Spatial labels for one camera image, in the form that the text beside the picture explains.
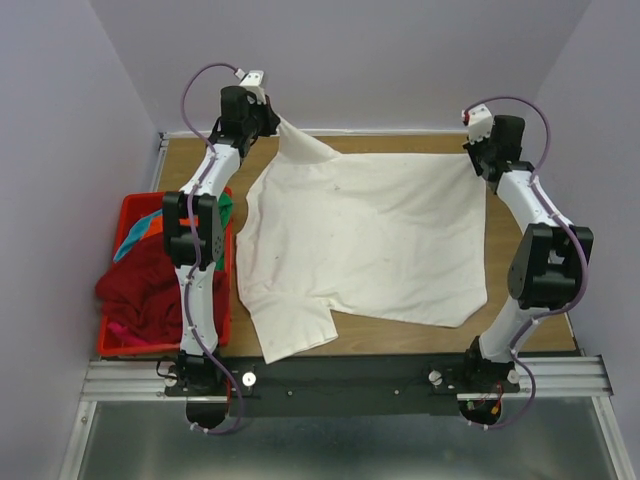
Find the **white t shirt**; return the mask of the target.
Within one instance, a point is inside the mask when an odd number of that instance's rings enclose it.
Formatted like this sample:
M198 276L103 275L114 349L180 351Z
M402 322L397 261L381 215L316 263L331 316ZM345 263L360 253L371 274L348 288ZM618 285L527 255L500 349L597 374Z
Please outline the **white t shirt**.
M246 200L239 297L264 360L342 312L457 328L486 304L486 190L463 154L343 154L288 122Z

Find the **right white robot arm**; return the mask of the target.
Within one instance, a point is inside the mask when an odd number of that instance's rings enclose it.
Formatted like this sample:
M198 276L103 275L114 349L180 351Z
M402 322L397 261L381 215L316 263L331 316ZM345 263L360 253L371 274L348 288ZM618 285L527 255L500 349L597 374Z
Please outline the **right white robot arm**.
M462 384L480 392L508 380L521 347L543 320L581 300L594 235L559 212L534 166L522 160L524 119L494 116L481 104L464 111L462 121L464 148L476 175L507 206L522 232L507 272L508 298L467 349L459 370Z

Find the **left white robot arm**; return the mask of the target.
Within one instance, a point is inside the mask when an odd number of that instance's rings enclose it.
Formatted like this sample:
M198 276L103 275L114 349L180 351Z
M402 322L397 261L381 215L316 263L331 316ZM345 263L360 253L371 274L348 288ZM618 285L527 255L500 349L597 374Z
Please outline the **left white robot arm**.
M203 137L202 162L178 191L163 196L163 242L175 268L182 308L178 379L201 395L214 393L233 375L216 357L214 276L227 253L219 199L252 145L277 133L280 118L261 86L243 82L220 93L220 116Z

